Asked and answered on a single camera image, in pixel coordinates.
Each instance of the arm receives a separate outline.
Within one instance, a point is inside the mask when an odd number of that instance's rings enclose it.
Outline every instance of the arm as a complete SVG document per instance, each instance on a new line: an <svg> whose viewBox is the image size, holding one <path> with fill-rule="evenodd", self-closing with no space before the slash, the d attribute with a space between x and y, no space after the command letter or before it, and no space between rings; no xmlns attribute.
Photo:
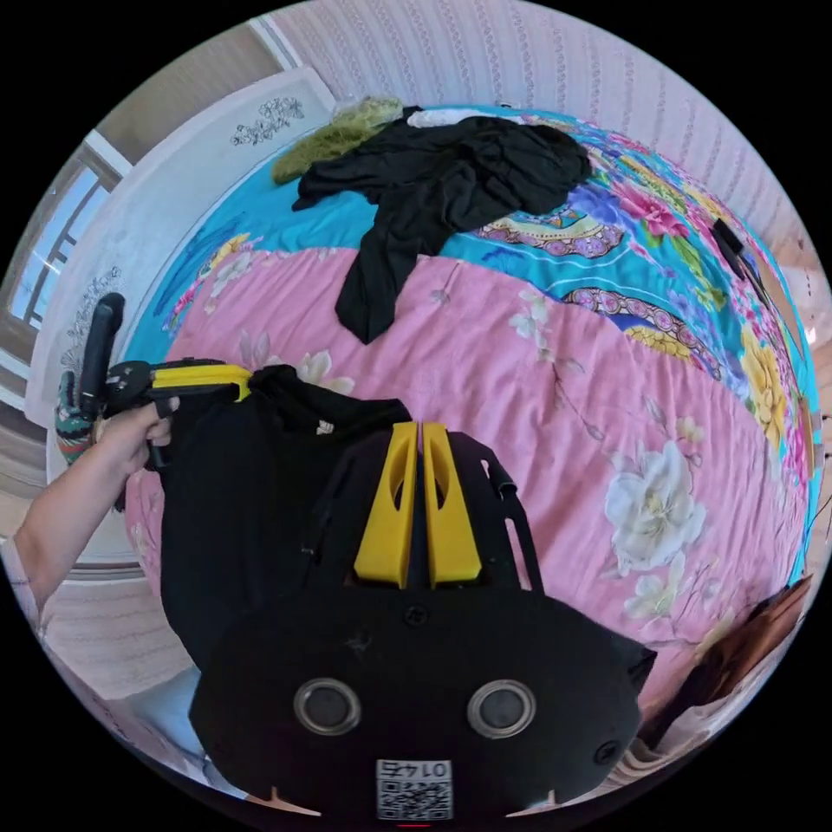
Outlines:
<svg viewBox="0 0 832 832"><path fill-rule="evenodd" d="M178 404L174 400L171 409ZM146 442L166 445L169 428L155 405L121 413L96 445L36 497L15 545L38 610L74 567L127 478L144 467Z"/></svg>

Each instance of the black handle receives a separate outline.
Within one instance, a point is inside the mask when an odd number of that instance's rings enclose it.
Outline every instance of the black handle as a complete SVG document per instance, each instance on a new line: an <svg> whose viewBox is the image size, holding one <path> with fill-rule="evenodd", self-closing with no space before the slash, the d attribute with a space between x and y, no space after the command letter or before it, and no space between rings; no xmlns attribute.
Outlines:
<svg viewBox="0 0 832 832"><path fill-rule="evenodd" d="M113 344L124 316L124 302L124 296L118 292L104 295L95 305L89 324L78 407L81 415L90 420L95 419L101 409Z"/></svg>
<svg viewBox="0 0 832 832"><path fill-rule="evenodd" d="M148 442L147 447L150 449L150 461L153 464L153 469L155 471L161 471L162 468L167 467L167 458L164 449L158 445L154 445L153 442Z"/></svg>

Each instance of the white headboard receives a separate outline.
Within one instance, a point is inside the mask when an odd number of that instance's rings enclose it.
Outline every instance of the white headboard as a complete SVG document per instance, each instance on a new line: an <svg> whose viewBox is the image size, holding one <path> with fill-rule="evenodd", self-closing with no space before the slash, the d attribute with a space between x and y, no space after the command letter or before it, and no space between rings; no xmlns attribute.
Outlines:
<svg viewBox="0 0 832 832"><path fill-rule="evenodd" d="M275 98L298 102L277 124L263 109ZM223 98L140 160L101 207L61 273L32 357L28 419L52 425L61 373L78 370L98 299L116 290L127 301L115 360L172 254L206 213L282 146L326 124L334 104L312 68L291 69ZM244 140L235 143L235 135Z"/></svg>

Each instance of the floral bedspread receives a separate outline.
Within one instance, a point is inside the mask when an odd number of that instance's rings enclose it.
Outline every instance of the floral bedspread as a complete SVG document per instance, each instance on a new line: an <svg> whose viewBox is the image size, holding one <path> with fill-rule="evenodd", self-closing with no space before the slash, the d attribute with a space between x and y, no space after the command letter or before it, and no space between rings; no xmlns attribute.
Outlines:
<svg viewBox="0 0 832 832"><path fill-rule="evenodd" d="M701 186L626 137L524 117L575 134L594 177L547 217L420 259L373 344L341 327L335 299L374 208L345 193L293 213L296 185L264 168L188 242L127 357L288 362L490 445L547 592L659 651L650 712L790 577L809 507L799 356L712 241L717 217L745 232ZM131 480L127 524L157 589L163 508L155 475Z"/></svg>

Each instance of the qr code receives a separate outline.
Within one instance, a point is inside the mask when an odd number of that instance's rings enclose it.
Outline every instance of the qr code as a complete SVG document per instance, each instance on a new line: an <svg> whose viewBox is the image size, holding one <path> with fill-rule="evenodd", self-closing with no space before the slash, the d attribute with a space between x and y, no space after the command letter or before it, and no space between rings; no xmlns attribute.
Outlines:
<svg viewBox="0 0 832 832"><path fill-rule="evenodd" d="M383 821L444 821L453 817L451 781L380 780L378 817Z"/></svg>

